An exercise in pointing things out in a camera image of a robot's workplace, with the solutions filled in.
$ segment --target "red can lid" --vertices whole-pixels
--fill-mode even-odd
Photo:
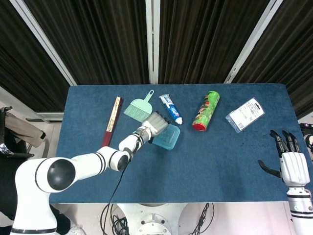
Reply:
[[[205,131],[206,126],[202,123],[195,123],[192,125],[197,131]]]

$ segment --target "barcode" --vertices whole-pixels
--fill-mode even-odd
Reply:
[[[239,127],[240,130],[244,128],[244,126],[242,125],[242,123],[239,123],[239,124],[238,124],[238,127]]]

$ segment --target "blue felt surface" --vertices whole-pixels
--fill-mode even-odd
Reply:
[[[71,158],[95,152],[100,147],[115,97],[124,98],[122,111],[136,98],[150,100],[154,110],[170,115],[158,98],[170,94],[183,117],[181,133],[173,150],[145,144],[125,171],[113,202],[242,202],[286,201],[288,188],[258,165],[262,159],[279,169],[279,159],[270,129],[287,130],[299,140],[306,155],[310,178],[313,164],[297,123],[287,90],[282,84],[197,84],[75,86],[69,89],[57,156]],[[217,91],[221,99],[206,132],[194,130],[191,123],[204,96]],[[225,119],[231,111],[255,97],[265,115],[236,133]],[[140,123],[121,113],[111,141],[117,148]],[[103,174],[75,183],[51,195],[53,203],[108,202],[120,172]],[[312,183],[307,188],[313,191]]]

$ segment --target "plastic package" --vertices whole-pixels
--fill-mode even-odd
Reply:
[[[177,126],[169,124],[161,134],[154,137],[152,143],[167,150],[174,148],[180,135],[180,129]]]
[[[239,133],[265,114],[260,103],[252,98],[226,116],[227,121]]]

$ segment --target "metal stand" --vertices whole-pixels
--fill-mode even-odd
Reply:
[[[179,217],[187,203],[117,204],[130,235],[178,235]]]

